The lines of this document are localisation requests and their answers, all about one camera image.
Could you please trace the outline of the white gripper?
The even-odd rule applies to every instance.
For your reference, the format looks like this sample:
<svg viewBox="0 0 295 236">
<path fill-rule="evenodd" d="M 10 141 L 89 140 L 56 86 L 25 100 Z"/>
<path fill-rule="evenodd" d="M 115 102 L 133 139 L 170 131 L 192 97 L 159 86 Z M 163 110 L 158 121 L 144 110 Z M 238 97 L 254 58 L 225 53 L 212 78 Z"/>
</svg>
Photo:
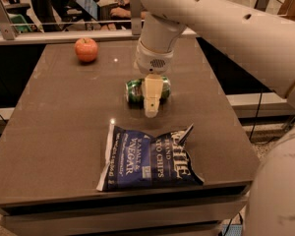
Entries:
<svg viewBox="0 0 295 236">
<path fill-rule="evenodd" d="M 153 118 L 158 113 L 163 87 L 160 74 L 169 68 L 173 53 L 173 47 L 168 42 L 151 38 L 140 38 L 138 41 L 135 65 L 142 74 L 149 74 L 142 83 L 147 118 Z"/>
</svg>

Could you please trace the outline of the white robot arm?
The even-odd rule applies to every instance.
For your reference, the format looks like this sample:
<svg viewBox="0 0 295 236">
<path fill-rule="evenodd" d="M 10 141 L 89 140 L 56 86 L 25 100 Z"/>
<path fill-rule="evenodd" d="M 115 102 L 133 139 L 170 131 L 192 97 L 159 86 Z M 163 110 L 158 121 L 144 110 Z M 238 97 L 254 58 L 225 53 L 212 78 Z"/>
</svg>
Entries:
<svg viewBox="0 0 295 236">
<path fill-rule="evenodd" d="M 295 22 L 227 0 L 141 0 L 147 9 L 136 63 L 166 70 L 191 29 L 295 108 Z M 295 127 L 262 161 L 249 192 L 243 236 L 295 236 Z"/>
</svg>

